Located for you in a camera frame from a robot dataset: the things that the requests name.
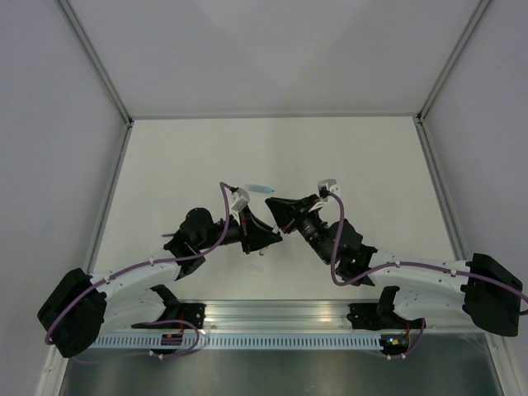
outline table surface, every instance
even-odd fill
[[[364,243],[407,257],[450,260],[446,228],[411,117],[138,120],[134,123],[94,271],[141,262],[195,207],[224,217],[218,184],[271,186],[302,198],[336,178]],[[252,212],[273,224],[252,193]],[[337,205],[321,210],[330,224]],[[169,285],[179,299],[372,299],[376,288],[336,287],[300,234],[264,257],[219,247]]]

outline gray panel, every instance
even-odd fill
[[[74,0],[134,117],[416,113],[478,0]]]
[[[501,0],[475,31],[427,126],[470,252],[528,281],[528,2]],[[510,340],[528,366],[528,322]]]
[[[358,351],[198,351],[175,361],[114,359],[70,364],[62,396],[502,395],[482,338],[427,336],[405,361]]]
[[[0,12],[2,394],[35,392],[36,313],[83,266],[124,128],[51,0]]]

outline gray floor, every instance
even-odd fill
[[[87,351],[84,360],[121,351]],[[427,336],[405,361],[364,351],[198,351],[72,363],[61,396],[502,395],[485,341]]]

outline perforated metal strip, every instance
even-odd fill
[[[186,332],[177,348],[188,348],[195,341]],[[114,332],[99,337],[91,348],[175,349],[161,333]],[[377,334],[212,334],[200,337],[200,349],[243,350],[372,350],[382,349]]]

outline robotic manipulator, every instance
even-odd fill
[[[331,262],[338,222],[328,226],[321,220],[319,211],[332,201],[332,194],[339,195],[335,180],[321,181],[318,195],[300,200],[266,199],[276,222],[275,228],[252,213],[246,191],[240,188],[230,190],[229,227],[220,245],[240,243],[246,254],[256,251],[264,254],[269,245],[282,241],[281,233],[299,231],[325,264]],[[215,223],[207,209],[195,208],[186,215],[163,249],[174,257],[195,256],[217,243],[224,226],[224,220]],[[522,283],[491,257],[474,254],[471,261],[418,261],[367,246],[362,239],[344,219],[335,260],[336,275],[343,281],[350,281],[373,270],[351,284],[378,286],[381,290],[375,302],[353,302],[349,305],[350,313],[346,319],[353,329],[408,330],[420,328],[426,320],[428,326],[456,328],[472,323],[501,336],[517,335],[521,308],[518,295],[489,281],[456,275],[457,271],[470,272],[521,292]],[[77,268],[59,282],[37,317],[46,331],[55,326],[51,343],[64,357],[76,356],[105,332],[130,327],[178,328],[178,325],[171,324],[151,326],[148,322],[184,318],[202,328],[206,306],[179,301],[165,285],[189,276],[204,262],[204,257],[197,257],[179,261],[176,266],[168,260],[156,263],[151,259],[152,265],[127,271],[116,280],[113,280],[111,271],[87,275]],[[411,262],[416,266],[397,265],[375,270],[388,262]],[[425,266],[436,266],[446,271],[431,271]],[[94,288],[97,282],[101,285]],[[92,290],[64,315],[64,310],[89,288]]]

